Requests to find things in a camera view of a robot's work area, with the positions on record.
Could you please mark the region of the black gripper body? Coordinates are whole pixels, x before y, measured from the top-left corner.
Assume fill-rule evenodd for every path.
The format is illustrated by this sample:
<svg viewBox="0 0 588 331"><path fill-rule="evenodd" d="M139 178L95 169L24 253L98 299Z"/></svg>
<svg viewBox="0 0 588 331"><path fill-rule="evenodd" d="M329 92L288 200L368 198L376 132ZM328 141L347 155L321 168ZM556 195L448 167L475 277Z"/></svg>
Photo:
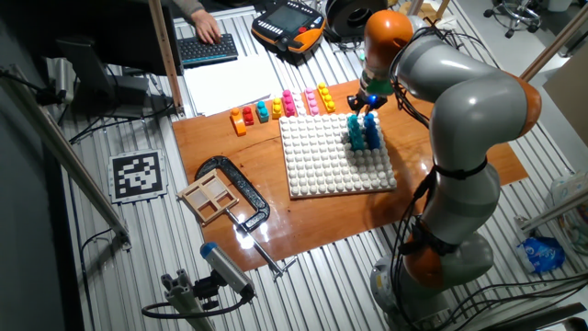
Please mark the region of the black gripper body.
<svg viewBox="0 0 588 331"><path fill-rule="evenodd" d="M379 96L376 94L365 94L360 92L356 95L357 108L362 109L368 107L369 109L379 109L387 103L387 96Z"/></svg>

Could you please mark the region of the person's bare hand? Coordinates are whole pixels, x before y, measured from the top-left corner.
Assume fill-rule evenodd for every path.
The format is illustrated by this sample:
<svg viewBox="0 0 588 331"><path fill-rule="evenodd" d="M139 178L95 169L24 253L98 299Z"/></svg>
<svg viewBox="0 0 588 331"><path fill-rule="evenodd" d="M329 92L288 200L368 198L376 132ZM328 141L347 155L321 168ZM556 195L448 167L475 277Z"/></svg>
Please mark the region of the person's bare hand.
<svg viewBox="0 0 588 331"><path fill-rule="evenodd" d="M221 32L216 19L205 9L199 9L191 14L198 37L205 43L217 44L221 42Z"/></svg>

